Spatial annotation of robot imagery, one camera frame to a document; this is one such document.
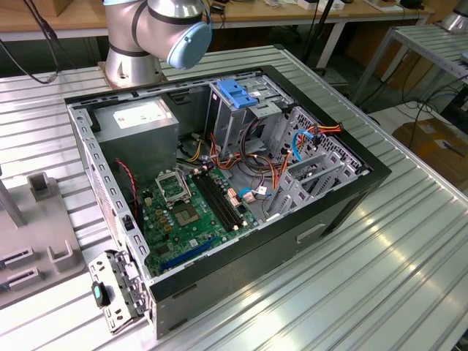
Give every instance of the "wooden table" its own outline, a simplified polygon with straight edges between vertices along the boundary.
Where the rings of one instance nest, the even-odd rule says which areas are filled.
[[[418,19],[424,24],[432,9],[422,11],[405,10],[402,12],[381,12],[362,0],[344,5],[342,11],[330,12],[326,23],[335,23],[318,67],[325,67],[346,23],[376,20]],[[243,28],[258,26],[285,26],[310,24],[314,10],[305,10],[294,4],[273,8],[262,0],[252,3],[230,2],[226,5],[224,28]],[[317,11],[316,23],[322,13]],[[219,15],[213,14],[214,28],[222,25]],[[104,6],[100,0],[74,0],[57,18],[47,18],[61,38],[99,37],[107,35]],[[43,39],[42,32],[27,12],[0,9],[0,38],[4,41]]]

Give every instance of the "metal frame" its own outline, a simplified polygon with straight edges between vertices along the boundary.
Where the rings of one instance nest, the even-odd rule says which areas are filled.
[[[455,78],[464,77],[463,81],[468,82],[468,66],[460,59],[462,53],[468,52],[468,34],[452,35],[436,25],[393,27],[388,29],[383,41],[362,74],[351,101],[358,102],[377,65],[394,41],[400,42],[403,47],[395,56],[382,80],[389,77],[410,49],[432,61],[440,69],[445,70]],[[441,72],[438,72],[433,82],[436,83],[440,76]],[[434,85],[429,85],[429,89],[434,89]]]

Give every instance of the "chip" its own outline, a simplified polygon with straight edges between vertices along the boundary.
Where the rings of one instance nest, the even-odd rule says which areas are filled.
[[[195,207],[191,203],[184,203],[182,205],[176,206],[173,209],[173,215],[177,219],[177,222],[181,227],[185,227],[190,223],[196,222],[200,219],[198,216]]]

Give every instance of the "cardboard box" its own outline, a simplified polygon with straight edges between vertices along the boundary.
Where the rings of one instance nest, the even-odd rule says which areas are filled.
[[[58,17],[73,0],[34,0],[34,4],[43,17]],[[0,8],[29,12],[23,0],[0,0]]]
[[[393,136],[406,147],[414,123],[399,127]],[[411,151],[461,191],[468,189],[468,143],[437,118],[419,121]]]

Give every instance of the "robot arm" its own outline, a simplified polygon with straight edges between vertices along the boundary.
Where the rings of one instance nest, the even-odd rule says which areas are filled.
[[[158,59],[178,69],[192,68],[211,41],[208,11],[201,0],[104,0],[109,31],[107,79],[115,86],[155,83]]]
[[[453,12],[440,25],[455,34],[466,33],[468,30],[468,0],[460,0]]]

